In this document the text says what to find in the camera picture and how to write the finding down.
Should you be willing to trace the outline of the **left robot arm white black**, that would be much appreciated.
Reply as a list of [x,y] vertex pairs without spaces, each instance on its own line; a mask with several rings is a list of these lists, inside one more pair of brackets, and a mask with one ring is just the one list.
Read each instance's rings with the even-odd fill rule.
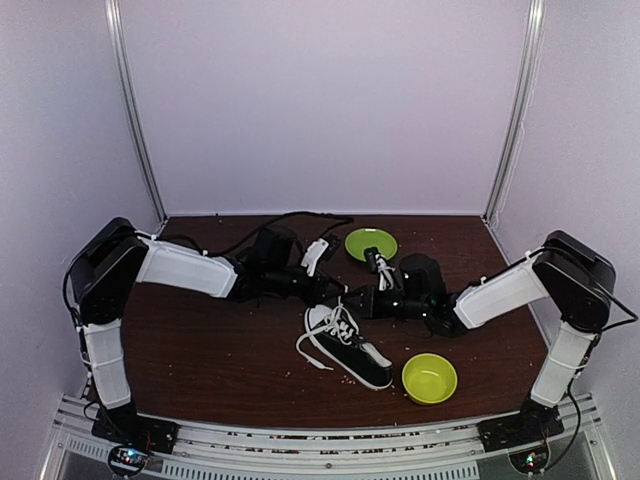
[[81,355],[93,377],[106,429],[123,444],[137,442],[144,424],[125,367],[121,328],[127,314],[169,311],[172,319],[190,307],[265,297],[315,306],[343,293],[344,286],[321,270],[339,245],[325,231],[302,247],[291,228],[271,220],[221,252],[186,235],[153,235],[124,217],[108,221],[71,261],[63,298],[80,336]]

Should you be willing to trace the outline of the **white shoelace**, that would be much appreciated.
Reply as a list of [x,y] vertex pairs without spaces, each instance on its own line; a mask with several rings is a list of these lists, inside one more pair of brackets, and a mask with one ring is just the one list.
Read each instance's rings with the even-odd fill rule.
[[310,341],[318,351],[345,370],[355,372],[366,365],[367,353],[363,349],[366,340],[342,302],[335,307],[319,305],[308,308],[304,314],[304,333],[295,344],[298,353],[313,366],[332,370],[302,349],[304,341]]

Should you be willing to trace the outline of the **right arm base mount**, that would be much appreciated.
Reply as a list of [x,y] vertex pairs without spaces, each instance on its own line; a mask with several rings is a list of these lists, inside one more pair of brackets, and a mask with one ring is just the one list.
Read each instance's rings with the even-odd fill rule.
[[483,420],[478,425],[479,437],[485,452],[513,449],[565,431],[557,413],[551,415],[519,412]]

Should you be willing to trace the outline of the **black white canvas sneaker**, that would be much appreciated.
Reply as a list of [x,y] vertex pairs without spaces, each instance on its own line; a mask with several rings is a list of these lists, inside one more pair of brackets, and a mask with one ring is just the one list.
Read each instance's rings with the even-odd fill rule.
[[342,304],[308,308],[303,324],[304,333],[296,340],[295,347],[311,365],[332,370],[303,350],[306,341],[366,388],[380,391],[392,385],[393,363],[360,333],[358,323]]

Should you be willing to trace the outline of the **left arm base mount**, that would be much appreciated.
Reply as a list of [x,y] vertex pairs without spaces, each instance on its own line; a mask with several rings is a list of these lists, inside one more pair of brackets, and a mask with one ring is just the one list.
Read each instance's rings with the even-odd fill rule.
[[153,453],[171,454],[179,425],[175,422],[145,416],[112,418],[100,412],[93,422],[91,434],[117,444]]

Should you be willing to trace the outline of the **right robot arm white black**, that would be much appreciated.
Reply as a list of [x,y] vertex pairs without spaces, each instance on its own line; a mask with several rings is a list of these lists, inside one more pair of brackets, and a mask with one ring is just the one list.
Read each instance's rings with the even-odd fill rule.
[[411,254],[400,262],[398,287],[362,286],[345,303],[364,319],[423,321],[434,334],[460,337],[520,308],[533,315],[547,303],[558,313],[556,336],[529,393],[513,419],[519,440],[535,440],[551,424],[574,376],[610,318],[616,269],[606,257],[570,234],[555,230],[544,243],[502,271],[459,292],[446,289],[438,262]]

